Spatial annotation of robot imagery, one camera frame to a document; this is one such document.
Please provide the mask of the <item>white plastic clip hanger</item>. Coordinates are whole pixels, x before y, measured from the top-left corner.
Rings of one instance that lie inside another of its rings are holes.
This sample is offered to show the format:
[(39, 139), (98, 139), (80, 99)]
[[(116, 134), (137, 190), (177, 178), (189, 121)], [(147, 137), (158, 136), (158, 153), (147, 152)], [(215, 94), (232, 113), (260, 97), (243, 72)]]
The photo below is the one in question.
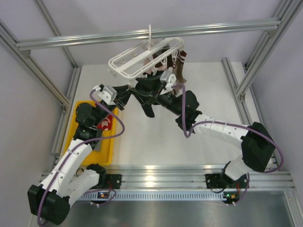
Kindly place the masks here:
[(180, 37), (165, 38), (160, 42), (152, 40), (152, 27), (149, 26), (148, 40), (140, 42), (108, 61), (108, 71), (120, 75), (128, 80), (135, 79), (147, 70), (155, 68), (159, 62), (168, 65), (168, 57), (175, 59), (184, 47), (184, 40)]

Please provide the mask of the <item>black sock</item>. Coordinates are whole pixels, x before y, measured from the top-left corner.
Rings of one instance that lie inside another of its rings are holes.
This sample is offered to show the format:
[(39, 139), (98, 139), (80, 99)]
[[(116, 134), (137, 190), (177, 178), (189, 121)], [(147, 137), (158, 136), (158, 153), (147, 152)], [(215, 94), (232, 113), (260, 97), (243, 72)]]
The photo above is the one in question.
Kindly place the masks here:
[(150, 102), (148, 100), (142, 100), (141, 107), (147, 117), (149, 117), (149, 118), (155, 117), (154, 111), (152, 109), (152, 105), (150, 104)]

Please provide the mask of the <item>grey sock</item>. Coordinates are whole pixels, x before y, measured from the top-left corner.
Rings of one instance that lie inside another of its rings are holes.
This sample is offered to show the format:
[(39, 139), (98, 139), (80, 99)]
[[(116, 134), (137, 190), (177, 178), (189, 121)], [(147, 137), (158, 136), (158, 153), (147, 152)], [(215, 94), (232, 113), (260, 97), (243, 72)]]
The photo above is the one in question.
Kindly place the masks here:
[(101, 144), (102, 144), (102, 140), (97, 140), (94, 142), (94, 149), (93, 151), (96, 151), (96, 152), (100, 152), (101, 151)]

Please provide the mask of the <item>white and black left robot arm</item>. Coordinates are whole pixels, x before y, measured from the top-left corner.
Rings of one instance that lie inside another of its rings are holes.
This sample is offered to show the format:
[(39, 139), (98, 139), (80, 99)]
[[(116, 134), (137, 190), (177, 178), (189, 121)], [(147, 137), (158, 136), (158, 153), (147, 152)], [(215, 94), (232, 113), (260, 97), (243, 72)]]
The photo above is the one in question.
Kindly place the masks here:
[[(124, 133), (125, 125), (114, 110), (123, 110), (130, 94), (127, 85), (100, 85), (89, 94), (93, 104), (83, 102), (76, 107), (75, 122), (78, 126), (64, 155), (50, 174), (38, 186), (32, 185), (27, 192), (30, 211), (37, 217), (38, 226), (43, 227), (48, 222), (60, 225), (84, 193), (94, 186), (101, 188), (106, 185), (106, 170), (98, 164), (90, 164), (75, 180), (73, 175), (100, 141), (112, 140)], [(119, 122), (122, 130), (104, 137), (98, 126), (108, 116)]]

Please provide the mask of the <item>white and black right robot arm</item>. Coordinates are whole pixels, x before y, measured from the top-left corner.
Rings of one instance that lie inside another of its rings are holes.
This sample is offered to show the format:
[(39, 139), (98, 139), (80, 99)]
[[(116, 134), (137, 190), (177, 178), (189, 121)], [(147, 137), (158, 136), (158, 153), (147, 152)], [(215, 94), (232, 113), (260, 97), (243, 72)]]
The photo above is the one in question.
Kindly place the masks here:
[(198, 110), (196, 95), (181, 84), (182, 94), (173, 95), (174, 86), (160, 79), (138, 79), (130, 92), (142, 105), (149, 117), (153, 117), (153, 105), (160, 105), (177, 116), (175, 122), (186, 138), (201, 134), (231, 144), (241, 154), (229, 161), (221, 173), (225, 187), (233, 187), (243, 175), (251, 171), (267, 173), (267, 165), (276, 149), (268, 131), (259, 122), (252, 125), (238, 125), (220, 121)]

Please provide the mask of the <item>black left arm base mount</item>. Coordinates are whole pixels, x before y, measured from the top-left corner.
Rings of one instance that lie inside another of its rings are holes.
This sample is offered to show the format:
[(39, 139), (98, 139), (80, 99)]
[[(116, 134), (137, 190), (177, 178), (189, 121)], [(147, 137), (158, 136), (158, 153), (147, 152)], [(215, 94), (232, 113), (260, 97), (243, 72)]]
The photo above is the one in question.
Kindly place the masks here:
[(100, 177), (97, 185), (90, 187), (90, 189), (120, 189), (121, 183), (121, 174), (106, 174)]

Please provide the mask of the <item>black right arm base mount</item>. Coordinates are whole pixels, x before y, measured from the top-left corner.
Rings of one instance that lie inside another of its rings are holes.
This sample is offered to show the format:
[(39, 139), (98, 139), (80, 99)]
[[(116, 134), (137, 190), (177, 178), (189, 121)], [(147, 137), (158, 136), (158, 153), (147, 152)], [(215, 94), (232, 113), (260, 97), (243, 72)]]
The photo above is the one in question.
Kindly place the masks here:
[(207, 189), (245, 189), (248, 184), (246, 175), (241, 176), (238, 180), (233, 180), (225, 174), (206, 174)]

